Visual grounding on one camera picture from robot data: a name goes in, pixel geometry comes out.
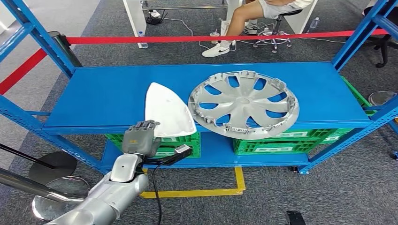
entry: rolling chair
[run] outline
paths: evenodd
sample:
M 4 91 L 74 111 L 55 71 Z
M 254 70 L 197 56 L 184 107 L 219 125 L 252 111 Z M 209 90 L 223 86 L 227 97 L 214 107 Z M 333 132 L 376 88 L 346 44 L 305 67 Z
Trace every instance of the rolling chair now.
M 296 11 L 280 14 L 278 16 L 278 18 L 276 19 L 276 23 L 275 23 L 275 26 L 274 26 L 273 30 L 265 30 L 263 32 L 260 32 L 258 35 L 259 36 L 269 36 L 269 35 L 283 35 L 283 34 L 286 34 L 285 32 L 279 30 L 279 27 L 280 27 L 281 22 L 282 22 L 282 18 L 284 16 L 288 16 L 288 15 L 299 14 L 299 13 L 301 13 L 301 11 L 303 11 L 303 10 L 299 9 L 299 10 L 296 10 Z M 272 50 L 272 53 L 277 53 L 278 52 L 278 45 L 281 45 L 281 44 L 285 44 L 286 43 L 287 47 L 291 47 L 291 41 L 290 41 L 289 38 L 287 38 L 287 39 L 283 39 L 283 38 L 261 39 L 261 40 L 256 41 L 256 43 L 253 45 L 253 47 L 256 48 L 259 45 L 263 45 L 261 43 L 263 43 L 265 45 L 273 45 L 274 48 Z
M 372 7 L 367 7 L 363 12 L 364 14 L 368 14 L 369 11 L 372 9 Z M 398 7 L 395 7 L 391 13 L 387 16 L 387 18 L 393 22 L 394 24 L 398 24 Z M 362 46 L 374 46 L 375 50 L 381 50 L 382 52 L 382 57 L 383 57 L 383 63 L 377 63 L 376 67 L 377 68 L 382 68 L 384 67 L 387 62 L 388 62 L 388 47 L 398 49 L 398 44 L 391 42 L 391 35 L 386 34 L 382 38 L 378 37 L 368 37 L 367 39 L 370 41 L 369 43 L 365 43 Z

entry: retractable belt barrier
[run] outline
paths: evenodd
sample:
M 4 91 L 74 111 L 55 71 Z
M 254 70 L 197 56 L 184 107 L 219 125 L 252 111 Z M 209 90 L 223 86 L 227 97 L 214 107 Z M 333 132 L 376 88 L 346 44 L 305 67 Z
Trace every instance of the retractable belt barrier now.
M 222 41 L 222 40 L 259 40 L 273 38 L 331 38 L 347 37 L 354 33 L 353 30 L 319 32 L 306 34 L 286 34 L 286 35 L 267 35 L 267 36 L 159 36 L 159 37 L 67 37 L 70 44 L 100 45 L 100 44 L 127 44 L 127 43 L 172 43 L 172 42 L 195 42 L 195 41 Z M 383 29 L 375 30 L 372 35 L 383 35 L 387 32 Z M 0 82 L 0 94 L 6 93 L 12 86 L 23 78 L 32 68 L 42 59 L 46 52 L 39 49 L 30 56 L 19 68 Z

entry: blue shelf board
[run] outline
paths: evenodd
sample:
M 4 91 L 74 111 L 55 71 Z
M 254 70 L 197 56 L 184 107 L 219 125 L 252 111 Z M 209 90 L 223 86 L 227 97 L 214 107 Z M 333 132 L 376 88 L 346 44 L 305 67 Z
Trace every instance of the blue shelf board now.
M 233 167 L 233 166 L 296 166 L 309 164 L 308 155 L 262 154 L 237 156 L 233 152 L 232 139 L 212 132 L 202 133 L 200 158 L 185 158 L 172 166 L 163 168 Z M 109 140 L 106 144 L 102 163 L 111 169 L 121 151 Z
M 239 70 L 254 70 L 287 84 L 300 105 L 292 129 L 371 123 L 330 62 L 278 62 L 77 68 L 43 129 L 49 134 L 123 133 L 144 119 L 150 83 L 170 88 L 187 102 L 209 76 Z M 199 125 L 198 130 L 207 131 Z

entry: yellow floor tape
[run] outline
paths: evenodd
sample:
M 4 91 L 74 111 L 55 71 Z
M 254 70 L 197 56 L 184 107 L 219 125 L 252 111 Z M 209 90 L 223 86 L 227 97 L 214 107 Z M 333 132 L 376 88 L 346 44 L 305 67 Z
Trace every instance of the yellow floor tape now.
M 179 198 L 179 197 L 204 197 L 204 196 L 221 196 L 221 195 L 241 195 L 246 190 L 245 179 L 243 177 L 242 167 L 235 167 L 235 176 L 237 180 L 237 188 L 231 189 L 212 189 L 212 190 L 188 190 L 188 191 L 159 191 L 159 198 Z M 143 192 L 143 198 L 155 198 L 155 192 Z

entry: robotic arm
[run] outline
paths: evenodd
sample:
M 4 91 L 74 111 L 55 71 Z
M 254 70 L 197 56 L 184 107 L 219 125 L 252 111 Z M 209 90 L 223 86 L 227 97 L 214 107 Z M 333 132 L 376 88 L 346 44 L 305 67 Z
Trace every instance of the robotic arm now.
M 90 190 L 80 205 L 46 225 L 110 225 L 147 189 L 143 164 L 172 165 L 192 153 L 190 147 L 182 145 L 172 156 L 151 159 L 161 142 L 153 136 L 157 125 L 158 122 L 148 120 L 131 126 L 124 133 L 123 155 L 116 159 L 112 171 Z

